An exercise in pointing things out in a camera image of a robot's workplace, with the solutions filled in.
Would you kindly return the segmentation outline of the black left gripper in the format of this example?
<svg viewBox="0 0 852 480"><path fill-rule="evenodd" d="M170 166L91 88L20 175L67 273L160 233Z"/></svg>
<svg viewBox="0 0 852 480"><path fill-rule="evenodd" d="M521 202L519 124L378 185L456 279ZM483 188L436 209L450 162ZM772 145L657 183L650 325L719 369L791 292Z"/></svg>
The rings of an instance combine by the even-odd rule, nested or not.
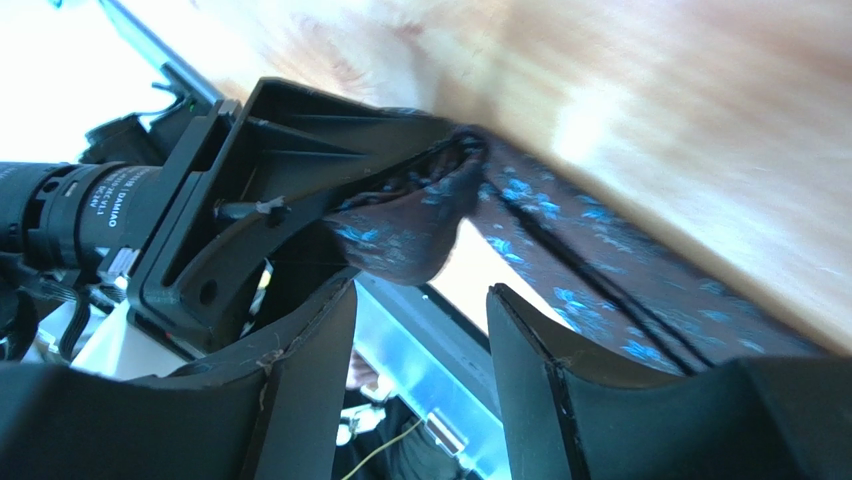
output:
<svg viewBox="0 0 852 480"><path fill-rule="evenodd" d="M151 128L130 114L80 161L1 164L1 273L93 276L122 248L130 320L175 351L240 336L265 260L306 226L446 145L453 124L280 78L238 115L189 101Z"/></svg>

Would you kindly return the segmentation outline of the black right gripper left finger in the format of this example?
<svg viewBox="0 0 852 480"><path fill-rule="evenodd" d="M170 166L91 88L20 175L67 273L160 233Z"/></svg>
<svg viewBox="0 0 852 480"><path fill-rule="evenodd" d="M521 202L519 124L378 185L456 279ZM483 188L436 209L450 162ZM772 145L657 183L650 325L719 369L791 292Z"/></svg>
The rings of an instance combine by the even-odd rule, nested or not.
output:
<svg viewBox="0 0 852 480"><path fill-rule="evenodd" d="M168 376L1 366L5 479L327 479L357 309L354 273Z"/></svg>

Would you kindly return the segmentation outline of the dark floral necktie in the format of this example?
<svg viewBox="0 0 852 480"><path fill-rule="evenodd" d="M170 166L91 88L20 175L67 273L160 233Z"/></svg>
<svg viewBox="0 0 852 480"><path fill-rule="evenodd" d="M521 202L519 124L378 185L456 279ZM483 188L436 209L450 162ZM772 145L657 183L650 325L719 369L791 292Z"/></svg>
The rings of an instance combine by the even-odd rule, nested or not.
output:
<svg viewBox="0 0 852 480"><path fill-rule="evenodd" d="M641 365L691 375L740 357L827 356L479 126L453 124L424 166L346 200L324 223L349 263L417 285L445 266L462 220L561 324Z"/></svg>

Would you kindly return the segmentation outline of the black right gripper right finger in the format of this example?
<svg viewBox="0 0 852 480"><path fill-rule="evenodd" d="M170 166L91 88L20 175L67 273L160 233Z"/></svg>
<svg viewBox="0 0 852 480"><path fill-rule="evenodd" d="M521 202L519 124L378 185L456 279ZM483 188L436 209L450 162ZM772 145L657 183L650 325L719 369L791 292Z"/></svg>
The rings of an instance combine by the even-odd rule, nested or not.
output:
<svg viewBox="0 0 852 480"><path fill-rule="evenodd" d="M847 358L744 358L680 377L589 341L503 284L487 319L515 479L851 475Z"/></svg>

